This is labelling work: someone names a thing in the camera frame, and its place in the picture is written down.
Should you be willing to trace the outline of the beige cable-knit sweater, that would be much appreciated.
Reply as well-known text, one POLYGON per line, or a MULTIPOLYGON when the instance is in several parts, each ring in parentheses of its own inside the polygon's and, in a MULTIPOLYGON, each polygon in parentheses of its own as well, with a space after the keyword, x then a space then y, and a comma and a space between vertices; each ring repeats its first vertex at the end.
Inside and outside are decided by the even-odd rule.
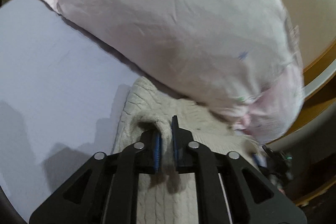
POLYGON ((174 168, 171 120, 175 115, 181 128, 191 131, 195 140, 214 152, 236 151, 252 166, 253 154, 261 154, 253 137, 234 131, 206 107, 166 95, 149 79, 140 77, 127 96, 114 149, 122 151, 150 128, 162 137, 161 173, 139 177, 137 223, 198 223, 195 177, 178 174, 174 168))

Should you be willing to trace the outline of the lavender bed sheet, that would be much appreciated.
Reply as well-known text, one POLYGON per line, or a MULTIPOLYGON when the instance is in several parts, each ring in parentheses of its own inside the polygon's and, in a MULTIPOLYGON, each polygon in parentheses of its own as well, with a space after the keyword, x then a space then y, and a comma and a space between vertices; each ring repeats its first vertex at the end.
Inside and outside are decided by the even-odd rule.
POLYGON ((1 187, 33 211, 95 152, 111 153, 138 69, 41 0, 1 7, 1 187))

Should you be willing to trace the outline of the pink floral left pillow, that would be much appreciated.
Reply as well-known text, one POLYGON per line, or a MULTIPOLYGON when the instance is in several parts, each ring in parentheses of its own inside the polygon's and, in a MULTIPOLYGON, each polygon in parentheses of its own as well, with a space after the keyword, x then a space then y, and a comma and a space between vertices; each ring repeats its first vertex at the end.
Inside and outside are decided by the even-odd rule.
POLYGON ((265 144, 304 101, 282 0, 42 0, 148 75, 265 144))

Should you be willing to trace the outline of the wooden bed frame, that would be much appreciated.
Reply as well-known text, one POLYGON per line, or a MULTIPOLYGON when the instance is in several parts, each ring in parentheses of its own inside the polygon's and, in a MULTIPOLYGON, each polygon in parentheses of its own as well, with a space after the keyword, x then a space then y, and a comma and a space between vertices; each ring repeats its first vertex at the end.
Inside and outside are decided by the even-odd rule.
POLYGON ((303 71, 305 77, 305 102, 303 108, 286 134, 268 143, 273 150, 284 150, 295 145, 312 132, 335 106, 335 92, 331 82, 335 77, 335 41, 303 71))

